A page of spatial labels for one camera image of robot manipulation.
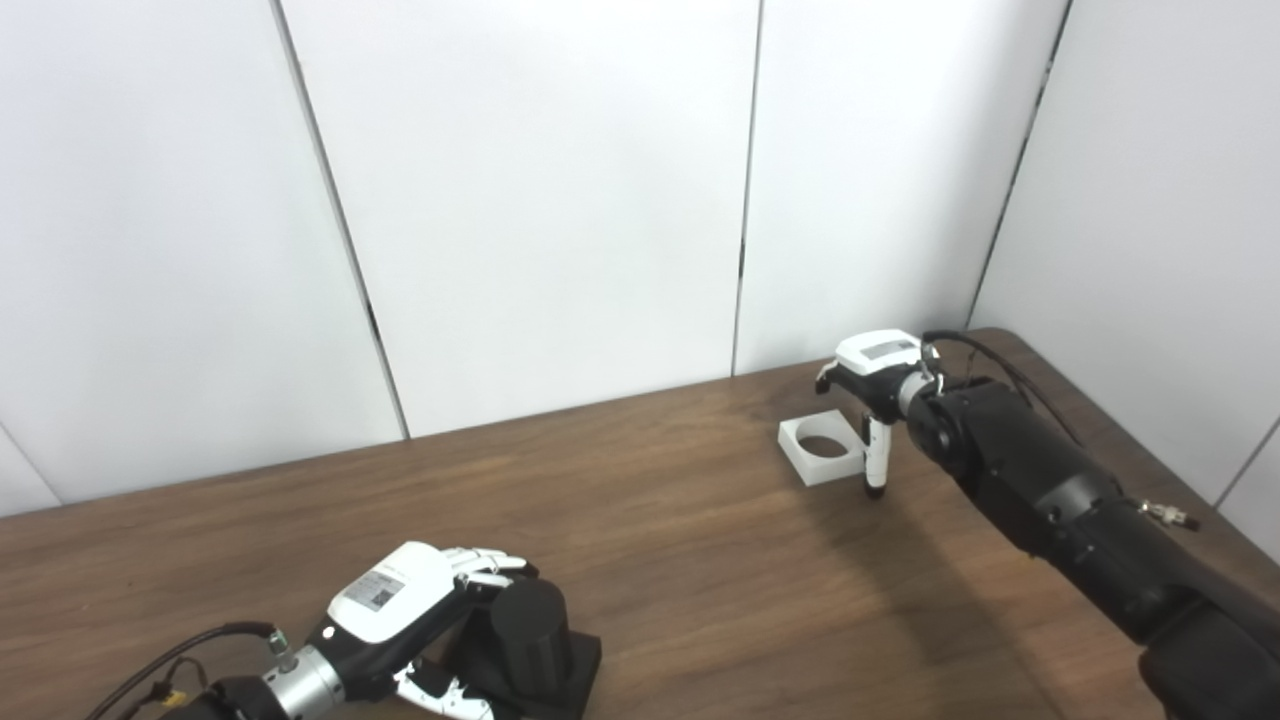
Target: white wall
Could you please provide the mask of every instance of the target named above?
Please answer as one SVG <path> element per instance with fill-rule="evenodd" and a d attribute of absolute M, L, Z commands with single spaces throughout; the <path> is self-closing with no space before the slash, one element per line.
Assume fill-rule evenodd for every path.
<path fill-rule="evenodd" d="M 1267 443 L 1231 488 L 1219 510 L 1280 562 L 1280 437 L 1272 425 Z"/>
<path fill-rule="evenodd" d="M 0 97 L 0 423 L 60 497 L 399 437 L 268 3 L 6 3 Z"/>
<path fill-rule="evenodd" d="M 755 0 L 284 6 L 412 434 L 730 373 Z"/>
<path fill-rule="evenodd" d="M 0 425 L 0 515 L 14 515 L 58 505 L 40 473 Z"/>
<path fill-rule="evenodd" d="M 964 324 L 1062 9 L 765 3 L 737 372 Z"/>
<path fill-rule="evenodd" d="M 1076 3 L 973 320 L 1210 501 L 1280 410 L 1276 27 L 1266 1 Z"/>

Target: black cylindrical object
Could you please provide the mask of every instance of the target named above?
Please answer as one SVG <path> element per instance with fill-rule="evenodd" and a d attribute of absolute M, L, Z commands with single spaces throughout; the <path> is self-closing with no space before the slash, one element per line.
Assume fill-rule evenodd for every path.
<path fill-rule="evenodd" d="M 547 580 L 520 580 L 498 593 L 489 611 L 511 687 L 529 697 L 556 697 L 568 679 L 568 611 Z"/>

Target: white square block with hole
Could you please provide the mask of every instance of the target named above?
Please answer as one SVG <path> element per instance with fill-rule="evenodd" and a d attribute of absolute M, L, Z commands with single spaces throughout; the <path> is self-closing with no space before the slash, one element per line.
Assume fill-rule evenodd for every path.
<path fill-rule="evenodd" d="M 800 447 L 800 441 L 810 437 L 829 438 L 840 443 L 845 454 L 837 457 L 822 457 Z M 805 486 L 849 478 L 864 469 L 863 438 L 840 410 L 783 420 L 778 424 L 778 445 L 782 446 L 782 451 Z"/>

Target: wooden tabletop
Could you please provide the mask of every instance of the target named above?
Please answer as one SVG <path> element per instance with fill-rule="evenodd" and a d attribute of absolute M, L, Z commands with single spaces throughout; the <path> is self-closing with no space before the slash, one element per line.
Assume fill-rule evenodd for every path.
<path fill-rule="evenodd" d="M 978 337 L 1048 391 L 1132 495 L 1203 518 L 1180 542 L 1280 597 L 1280 570 L 1044 361 L 1006 333 Z M 273 620 L 301 641 L 335 592 L 422 539 L 524 555 L 564 591 L 571 625 L 604 642 L 594 720 L 1162 717 L 1138 650 L 1012 550 L 901 428 L 883 500 L 860 480 L 804 488 L 778 421 L 859 413 L 838 389 L 814 396 L 815 370 L 0 520 L 0 716 L 83 717 L 223 621 Z M 238 638 L 202 657 L 215 675 L 268 666 Z M 425 716 L 394 700 L 334 714 Z"/>

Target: cable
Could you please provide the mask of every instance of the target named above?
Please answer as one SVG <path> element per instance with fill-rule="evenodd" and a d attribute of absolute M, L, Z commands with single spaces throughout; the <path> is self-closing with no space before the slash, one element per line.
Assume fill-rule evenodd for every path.
<path fill-rule="evenodd" d="M 169 671 L 164 674 L 163 680 L 156 680 L 151 684 L 151 692 L 131 702 L 128 707 L 115 716 L 115 720 L 132 720 L 145 706 L 152 702 L 168 702 L 174 696 L 173 676 L 178 673 L 178 667 L 183 665 L 191 665 L 196 669 L 196 678 L 200 680 L 201 691 L 209 689 L 209 674 L 205 673 L 205 666 L 195 657 L 182 655 L 178 660 L 173 661 Z"/>
<path fill-rule="evenodd" d="M 192 635 L 180 643 L 173 646 L 164 652 L 160 657 L 156 657 L 148 662 L 142 670 L 138 670 L 128 680 L 124 680 L 120 687 L 115 688 L 111 694 L 106 696 L 106 700 L 99 703 L 92 712 L 84 720 L 101 720 L 106 711 L 111 708 L 113 705 L 120 702 L 120 698 L 129 694 L 129 692 L 138 687 L 138 683 L 147 679 L 148 675 L 164 666 L 165 662 L 178 657 L 179 655 L 187 652 L 188 650 L 196 647 L 197 644 L 206 643 L 214 638 L 220 638 L 225 635 L 257 635 L 260 638 L 269 638 L 275 633 L 275 625 L 271 623 L 227 623 L 220 628 L 214 628 L 211 630 L 205 630 L 198 635 Z"/>
<path fill-rule="evenodd" d="M 1082 441 L 1080 436 L 1078 436 L 1075 430 L 1071 429 L 1071 425 L 1066 421 L 1066 418 L 1064 418 L 1062 414 L 1059 413 L 1057 407 L 1055 407 L 1053 404 L 1050 402 L 1048 397 L 1044 395 L 1044 391 L 1042 391 L 1039 386 L 1036 384 L 1034 380 L 1028 378 L 1027 373 L 1019 370 L 1012 363 L 1005 360 L 1004 356 L 1001 356 L 995 350 L 987 347 L 984 343 L 973 340 L 966 334 L 961 334 L 955 331 L 929 331 L 924 333 L 924 336 L 920 340 L 927 345 L 940 340 L 950 340 L 954 342 L 968 345 L 969 347 L 973 347 L 978 352 L 982 352 L 983 355 L 993 360 L 997 365 L 1000 365 L 1000 369 L 1002 369 L 1005 374 L 1009 375 L 1010 382 L 1014 383 L 1014 387 L 1018 389 L 1019 395 L 1023 396 L 1023 400 L 1025 400 L 1028 405 L 1030 405 L 1032 402 L 1030 398 L 1027 397 L 1027 392 L 1024 392 L 1023 387 L 1025 387 L 1025 389 L 1029 389 L 1032 395 L 1034 395 L 1036 398 L 1041 401 L 1041 405 L 1044 406 L 1044 410 L 1048 410 L 1048 414 L 1053 416 L 1053 420 L 1057 421 L 1057 424 L 1062 428 L 1062 430 L 1066 433 L 1066 437 L 1071 438 L 1071 442 L 1074 442 L 1080 447 L 1084 447 L 1084 441 Z"/>
<path fill-rule="evenodd" d="M 201 662 L 195 657 L 187 657 L 186 655 L 173 661 L 173 665 L 169 666 L 169 671 L 164 674 L 164 682 L 173 683 L 174 674 L 178 671 L 178 667 L 183 665 L 191 665 L 196 669 L 196 679 L 200 680 L 200 689 L 209 689 L 209 674 L 205 673 L 205 666 L 201 665 Z"/>

